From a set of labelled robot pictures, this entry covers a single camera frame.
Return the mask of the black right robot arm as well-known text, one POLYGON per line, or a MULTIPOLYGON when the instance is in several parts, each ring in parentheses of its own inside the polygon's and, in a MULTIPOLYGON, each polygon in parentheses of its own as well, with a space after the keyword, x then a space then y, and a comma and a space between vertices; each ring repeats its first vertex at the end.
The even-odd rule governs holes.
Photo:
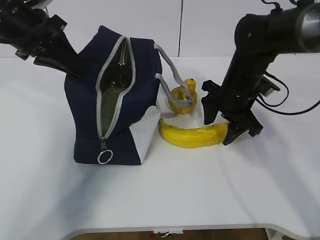
POLYGON ((267 15, 246 14, 234 32, 235 52, 221 85, 207 80, 201 103, 204 123, 212 124, 221 114, 228 120, 224 145, 241 134, 258 135, 263 126, 251 108, 258 102, 271 112, 275 106, 264 97, 279 90, 280 80, 268 73, 278 55, 315 54, 320 51, 320 5, 298 0, 284 10, 278 3, 267 15))

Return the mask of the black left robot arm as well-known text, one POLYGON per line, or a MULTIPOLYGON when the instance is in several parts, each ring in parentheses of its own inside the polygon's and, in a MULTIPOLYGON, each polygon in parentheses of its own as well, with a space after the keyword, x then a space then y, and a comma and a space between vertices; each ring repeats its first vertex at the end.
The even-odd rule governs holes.
POLYGON ((22 60, 83 77, 88 64, 65 35, 67 22, 49 16, 49 0, 2 0, 0 2, 0 42, 16 49, 22 60))

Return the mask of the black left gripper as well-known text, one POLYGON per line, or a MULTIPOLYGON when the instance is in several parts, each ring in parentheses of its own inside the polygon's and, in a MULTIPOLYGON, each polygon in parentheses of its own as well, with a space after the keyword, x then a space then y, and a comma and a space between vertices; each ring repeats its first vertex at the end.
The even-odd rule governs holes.
POLYGON ((35 57, 42 52, 47 57, 38 56, 33 63, 37 66, 55 69, 66 74, 83 77, 87 73, 87 63, 73 49, 64 29, 67 26, 58 15, 44 16, 44 19, 31 28, 26 40, 14 45, 15 55, 23 60, 35 57))

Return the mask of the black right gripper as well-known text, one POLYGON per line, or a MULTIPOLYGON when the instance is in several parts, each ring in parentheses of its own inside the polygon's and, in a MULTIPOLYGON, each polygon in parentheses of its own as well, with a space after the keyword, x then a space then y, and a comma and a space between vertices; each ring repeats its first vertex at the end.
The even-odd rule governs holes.
POLYGON ((230 122, 223 145, 231 144, 247 130, 254 137, 263 129, 251 108, 256 100, 256 90, 263 77, 260 73, 227 73, 222 84, 204 81, 201 89, 207 95, 201 99, 204 124, 212 124, 218 112, 230 122))

